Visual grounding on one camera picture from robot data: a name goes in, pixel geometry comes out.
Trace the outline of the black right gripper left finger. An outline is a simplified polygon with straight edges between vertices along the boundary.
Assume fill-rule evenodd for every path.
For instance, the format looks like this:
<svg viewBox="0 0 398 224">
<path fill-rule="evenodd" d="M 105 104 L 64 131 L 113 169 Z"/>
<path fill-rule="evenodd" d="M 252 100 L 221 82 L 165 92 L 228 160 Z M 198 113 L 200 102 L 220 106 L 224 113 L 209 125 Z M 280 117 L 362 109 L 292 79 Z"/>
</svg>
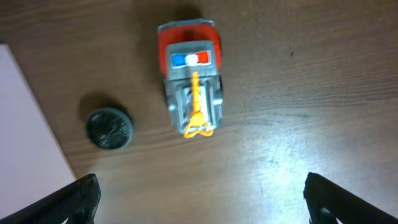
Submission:
<svg viewBox="0 0 398 224">
<path fill-rule="evenodd" d="M 101 199 L 96 174 L 88 174 L 1 219 L 3 224 L 92 224 Z"/>
</svg>

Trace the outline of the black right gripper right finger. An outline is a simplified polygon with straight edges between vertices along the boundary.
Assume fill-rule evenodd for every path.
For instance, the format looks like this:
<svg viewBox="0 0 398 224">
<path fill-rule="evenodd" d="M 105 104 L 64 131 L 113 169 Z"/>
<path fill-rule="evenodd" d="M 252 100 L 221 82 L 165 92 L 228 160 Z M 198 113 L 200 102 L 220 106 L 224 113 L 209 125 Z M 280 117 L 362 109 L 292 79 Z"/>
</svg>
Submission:
<svg viewBox="0 0 398 224">
<path fill-rule="evenodd" d="M 303 196 L 311 224 L 397 223 L 396 217 L 317 173 L 308 173 Z"/>
</svg>

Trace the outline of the black round cap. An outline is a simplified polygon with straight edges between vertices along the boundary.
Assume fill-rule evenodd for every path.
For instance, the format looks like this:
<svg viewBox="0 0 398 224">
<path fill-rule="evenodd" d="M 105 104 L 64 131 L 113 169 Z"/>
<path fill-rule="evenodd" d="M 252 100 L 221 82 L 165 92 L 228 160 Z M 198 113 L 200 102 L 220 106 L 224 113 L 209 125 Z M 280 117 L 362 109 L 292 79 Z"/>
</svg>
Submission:
<svg viewBox="0 0 398 224">
<path fill-rule="evenodd" d="M 85 132 L 88 139 L 99 149 L 124 149 L 133 139 L 134 122 L 123 110 L 100 108 L 87 117 Z"/>
</svg>

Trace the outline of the red grey toy truck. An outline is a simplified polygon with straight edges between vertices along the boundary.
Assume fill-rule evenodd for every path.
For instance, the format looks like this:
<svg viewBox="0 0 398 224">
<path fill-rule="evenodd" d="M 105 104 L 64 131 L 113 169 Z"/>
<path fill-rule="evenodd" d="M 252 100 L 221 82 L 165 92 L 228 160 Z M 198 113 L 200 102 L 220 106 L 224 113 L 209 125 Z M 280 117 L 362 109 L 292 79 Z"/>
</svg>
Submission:
<svg viewBox="0 0 398 224">
<path fill-rule="evenodd" d="M 165 101 L 175 130 L 184 138 L 209 137 L 223 118 L 221 39 L 207 19 L 158 26 L 158 56 Z"/>
</svg>

